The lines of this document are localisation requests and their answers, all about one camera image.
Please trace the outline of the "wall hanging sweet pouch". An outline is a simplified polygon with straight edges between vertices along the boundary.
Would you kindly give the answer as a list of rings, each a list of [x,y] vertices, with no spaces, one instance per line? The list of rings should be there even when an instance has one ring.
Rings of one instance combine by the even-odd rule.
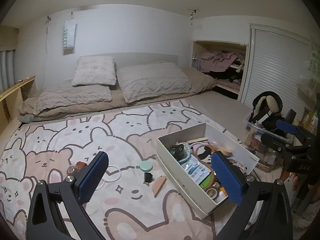
[[[62,47],[63,55],[72,54],[75,48],[76,22],[75,19],[65,21],[63,29]]]

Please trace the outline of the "cartoon bear bedsheet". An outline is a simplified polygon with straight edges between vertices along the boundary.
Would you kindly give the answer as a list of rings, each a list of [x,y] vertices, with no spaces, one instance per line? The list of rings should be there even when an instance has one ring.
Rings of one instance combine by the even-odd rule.
[[[184,101],[20,127],[1,153],[1,214],[18,239],[26,238],[31,198],[39,180],[64,181],[67,170],[84,163],[85,178],[74,187],[76,201],[105,237],[106,213],[124,239],[212,239],[213,224],[201,220],[167,183],[158,196],[139,164],[156,161],[157,138],[208,122]]]

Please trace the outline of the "left flat beige pillow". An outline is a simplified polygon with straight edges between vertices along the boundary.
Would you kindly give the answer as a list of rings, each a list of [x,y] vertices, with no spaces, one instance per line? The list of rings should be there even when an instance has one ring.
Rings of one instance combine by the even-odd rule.
[[[86,85],[73,87],[70,83],[65,83],[43,90],[35,101],[33,113],[38,115],[41,112],[57,107],[110,101],[112,101],[112,94],[108,86]]]

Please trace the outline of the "semicircular wooden piece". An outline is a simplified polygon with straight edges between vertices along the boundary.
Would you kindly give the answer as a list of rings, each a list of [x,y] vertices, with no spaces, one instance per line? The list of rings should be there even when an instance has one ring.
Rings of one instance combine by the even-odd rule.
[[[166,182],[166,176],[159,176],[152,185],[153,196],[156,198],[164,183]]]

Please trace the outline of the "clear plastic storage bin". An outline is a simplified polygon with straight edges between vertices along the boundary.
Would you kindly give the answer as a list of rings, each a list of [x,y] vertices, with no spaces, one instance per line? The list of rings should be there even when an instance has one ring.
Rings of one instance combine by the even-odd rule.
[[[275,136],[285,144],[291,145],[293,142],[293,135],[286,134],[284,137],[280,137],[263,129],[262,125],[259,123],[250,123],[249,117],[250,114],[246,115],[243,120],[243,123],[246,124],[246,132],[243,140],[244,145],[251,153],[259,158],[256,168],[269,173],[277,166],[281,165],[283,163],[283,159],[276,150],[273,150],[262,143],[261,136],[266,133]]]

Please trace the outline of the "grey curtain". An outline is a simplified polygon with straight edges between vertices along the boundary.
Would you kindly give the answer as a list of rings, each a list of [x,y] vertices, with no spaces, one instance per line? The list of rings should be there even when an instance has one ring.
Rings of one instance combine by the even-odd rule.
[[[14,53],[15,50],[0,52],[0,91],[3,93],[15,84],[14,78]]]

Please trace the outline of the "small square beige pillow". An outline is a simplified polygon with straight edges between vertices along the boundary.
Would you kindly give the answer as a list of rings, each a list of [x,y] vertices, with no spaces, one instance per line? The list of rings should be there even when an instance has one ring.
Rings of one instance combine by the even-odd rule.
[[[72,86],[114,86],[116,82],[115,61],[112,56],[79,57]]]

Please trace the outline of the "tape roll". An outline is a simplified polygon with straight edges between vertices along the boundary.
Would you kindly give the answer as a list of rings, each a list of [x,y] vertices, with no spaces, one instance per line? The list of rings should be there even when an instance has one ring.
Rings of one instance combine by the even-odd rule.
[[[206,191],[206,194],[212,199],[212,200],[215,200],[218,196],[219,196],[219,191],[212,187],[212,188],[209,188],[207,191]]]

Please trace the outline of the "rounded wooden block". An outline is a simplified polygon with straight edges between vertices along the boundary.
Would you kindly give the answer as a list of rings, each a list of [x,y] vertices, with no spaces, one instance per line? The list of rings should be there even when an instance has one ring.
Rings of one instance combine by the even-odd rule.
[[[82,161],[78,161],[75,165],[75,169],[77,172],[79,172],[83,167],[85,167],[87,164]]]

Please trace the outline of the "white louvered door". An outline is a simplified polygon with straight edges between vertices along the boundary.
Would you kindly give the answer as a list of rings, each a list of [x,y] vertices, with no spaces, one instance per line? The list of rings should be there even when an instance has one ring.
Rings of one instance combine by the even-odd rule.
[[[277,93],[282,102],[282,114],[296,112],[296,120],[312,102],[297,87],[306,67],[310,40],[283,29],[251,25],[247,58],[247,72],[240,101],[251,107],[262,92]]]

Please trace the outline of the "wooden side shelf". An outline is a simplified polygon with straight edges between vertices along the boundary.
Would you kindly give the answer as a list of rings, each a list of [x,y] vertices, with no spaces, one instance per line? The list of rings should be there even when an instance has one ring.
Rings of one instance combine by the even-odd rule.
[[[35,76],[23,79],[1,94],[1,133],[14,122],[18,122],[20,115],[18,107],[23,103],[22,90],[28,94],[29,88],[33,85]]]

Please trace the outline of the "right large beige pillow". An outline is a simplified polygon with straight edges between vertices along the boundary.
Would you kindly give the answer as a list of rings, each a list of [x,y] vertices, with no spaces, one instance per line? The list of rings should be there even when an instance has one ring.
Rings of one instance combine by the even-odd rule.
[[[171,62],[156,62],[121,67],[117,81],[126,103],[163,95],[186,94],[192,83],[185,73]]]

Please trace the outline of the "mint green round lid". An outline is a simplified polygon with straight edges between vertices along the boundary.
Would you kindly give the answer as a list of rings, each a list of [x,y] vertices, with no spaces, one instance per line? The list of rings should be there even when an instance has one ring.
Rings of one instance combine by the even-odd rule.
[[[139,169],[143,172],[150,172],[152,168],[153,164],[148,160],[144,160],[139,164]]]

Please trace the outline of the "wall closet niche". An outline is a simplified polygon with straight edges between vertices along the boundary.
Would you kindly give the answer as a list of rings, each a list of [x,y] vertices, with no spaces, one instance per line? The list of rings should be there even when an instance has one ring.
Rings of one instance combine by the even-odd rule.
[[[193,41],[191,66],[216,80],[218,93],[240,100],[247,75],[247,44]]]

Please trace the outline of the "white shoe box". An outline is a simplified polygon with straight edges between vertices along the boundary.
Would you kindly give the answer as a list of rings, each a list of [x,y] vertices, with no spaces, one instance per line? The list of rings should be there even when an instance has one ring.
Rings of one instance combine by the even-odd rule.
[[[201,218],[206,218],[229,197],[225,186],[213,189],[217,175],[211,155],[227,158],[243,174],[250,174],[258,158],[226,129],[202,123],[157,139],[157,160],[183,198]]]

